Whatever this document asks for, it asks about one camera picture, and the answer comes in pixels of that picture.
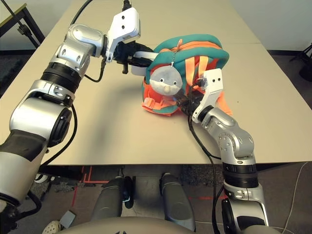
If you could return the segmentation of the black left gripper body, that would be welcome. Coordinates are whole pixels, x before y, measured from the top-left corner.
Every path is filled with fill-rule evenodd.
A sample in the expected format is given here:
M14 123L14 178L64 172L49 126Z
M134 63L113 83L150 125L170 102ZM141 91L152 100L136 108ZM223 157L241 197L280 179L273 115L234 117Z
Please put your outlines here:
M114 51L114 59L118 64L123 65L123 74L128 73L128 60L132 59L133 55L136 52L136 41L129 43L119 42Z

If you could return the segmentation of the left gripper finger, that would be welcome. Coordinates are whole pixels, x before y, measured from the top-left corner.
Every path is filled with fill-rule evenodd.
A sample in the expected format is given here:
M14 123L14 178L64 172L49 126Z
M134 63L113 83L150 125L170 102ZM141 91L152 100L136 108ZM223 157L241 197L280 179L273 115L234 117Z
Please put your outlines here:
M153 49L151 49L150 47L146 46L146 45L143 45L143 44L140 44L140 43L137 43L135 42L135 51L142 51L142 52L151 52L153 53Z
M132 57L128 59L128 64L136 67L149 67L151 64L151 60L148 58Z

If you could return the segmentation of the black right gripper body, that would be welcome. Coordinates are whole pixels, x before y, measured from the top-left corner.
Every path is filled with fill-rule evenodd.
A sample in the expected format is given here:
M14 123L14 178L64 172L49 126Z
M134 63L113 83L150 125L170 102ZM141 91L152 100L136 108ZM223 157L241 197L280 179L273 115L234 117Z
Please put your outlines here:
M181 102L181 111L185 115L192 115L200 105L204 94L195 90L191 92L190 97L186 97Z

